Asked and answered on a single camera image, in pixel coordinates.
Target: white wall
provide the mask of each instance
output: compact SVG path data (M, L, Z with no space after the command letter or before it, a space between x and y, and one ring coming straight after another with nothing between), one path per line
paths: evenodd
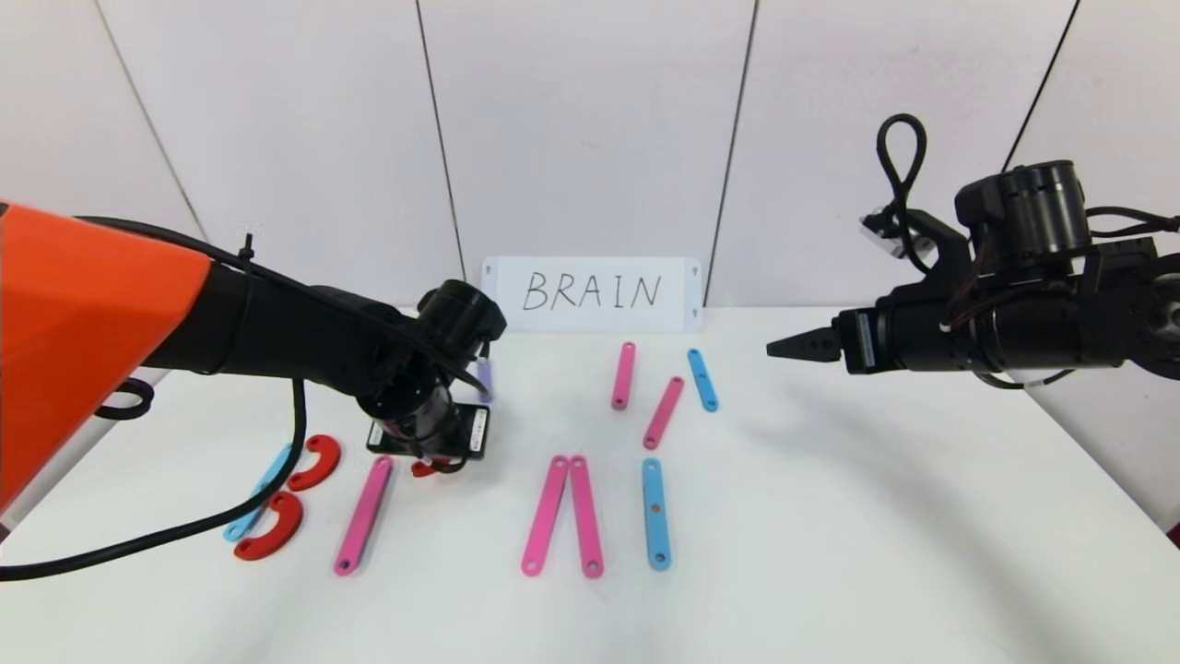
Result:
M707 303L864 304L916 281L858 234L891 198L878 126L922 119L930 145L910 204L953 225L955 192L1004 164L1071 7L761 2ZM912 134L894 131L904 173Z
M202 236L91 0L0 2L0 198ZM20 521L111 426L91 419L0 524Z
M421 5L468 275L513 254L708 265L753 0Z
M1014 164L1073 159L1088 205L1180 213L1178 33L1174 2L1083 0ZM1180 251L1180 236L1156 246ZM1180 383L1128 364L1032 394L1156 524L1180 522Z
M413 0L99 5L210 241L394 303L461 277Z

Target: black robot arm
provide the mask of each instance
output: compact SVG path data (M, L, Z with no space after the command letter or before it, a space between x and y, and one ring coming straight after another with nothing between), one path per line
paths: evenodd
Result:
M886 120L879 145L898 121L914 126L917 119ZM918 136L920 152L924 132ZM887 153L881 158L886 163ZM923 243L933 244L938 259L922 281L898 285L876 305L840 311L831 327L771 343L767 355L837 362L843 354L850 374L972 372L1007 388L1021 386L990 375L1055 369L1056 380L1125 361L1180 380L1180 254L1161 257L1149 237L1128 237L1175 231L1180 219L1127 208L1087 210L1070 162L1017 166L968 184L955 198L959 223L971 232L972 259L968 238L907 210L906 193L894 185L894 202L863 223L892 241L898 257L913 261ZM1087 217L1102 213L1141 223L1092 231ZM1095 236L1127 238L1095 243ZM1080 274L1075 259L1084 265Z

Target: orange cover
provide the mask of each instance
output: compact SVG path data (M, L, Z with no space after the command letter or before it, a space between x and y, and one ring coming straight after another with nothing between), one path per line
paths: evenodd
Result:
M210 265L191 249L7 205L0 209L0 514L179 324Z

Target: blue bar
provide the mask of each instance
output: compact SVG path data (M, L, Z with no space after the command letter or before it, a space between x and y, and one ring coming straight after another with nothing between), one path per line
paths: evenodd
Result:
M258 495L258 492L267 488L267 485L269 485L270 481L274 480L276 475L278 475L278 472L282 471L283 462L287 461L287 455L289 455L290 452L291 452L290 443L283 446L283 452L278 453L278 456L270 465L270 468L267 469L267 474L262 476L262 481L258 482L258 486L254 488L254 493L250 494L250 498ZM261 507L258 507L258 509L255 509L254 512L247 514L245 517L240 517L236 521L232 521L229 526L225 526L225 531L222 533L222 537L225 538L227 543L236 543L241 540L242 538L244 538L250 533L250 528L253 528L254 525L258 521L258 517L262 517L262 511L266 508L267 506L266 504L263 504Z
M643 460L643 522L648 531L648 563L663 572L671 567L668 506L663 500L663 472L655 459Z
M717 394L713 392L713 381L709 381L709 370L704 369L704 356L701 351L688 350L688 366L693 368L693 380L696 381L696 392L701 394L701 406L709 413L716 413Z

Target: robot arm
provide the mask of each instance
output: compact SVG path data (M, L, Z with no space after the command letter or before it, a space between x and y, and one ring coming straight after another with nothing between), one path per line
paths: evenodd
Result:
M448 388L458 379L484 389L466 367L505 327L499 307L467 283L431 290L413 318L255 264L249 238L234 255L149 224L4 202L0 242L0 513L137 367L290 379L297 442L302 381L312 381L356 397L378 421L386 436L374 452L413 455L444 473L467 460L466 407ZM0 580L45 576L5 572Z
M1180 219L1086 209L1070 162L1017 166L968 184L955 197L959 223L971 231L972 259L966 237L922 210L906 210L907 186L898 195L880 147L897 121L914 126L917 119L894 116L878 134L894 202L863 223L891 242L894 256L920 265L917 252L932 244L938 259L922 281L894 288L876 305L840 311L831 327L768 344L767 355L837 362L843 353L848 374L972 372L1009 389L1022 386L990 375L1062 370L1051 379L1057 380L1074 369L1132 361L1180 380L1180 254L1158 256L1149 237L1130 237L1175 231ZM920 151L925 133L920 124L914 129ZM911 184L914 172L911 167ZM1102 213L1142 223L1092 231L1087 217ZM1083 261L1081 274L1075 258Z

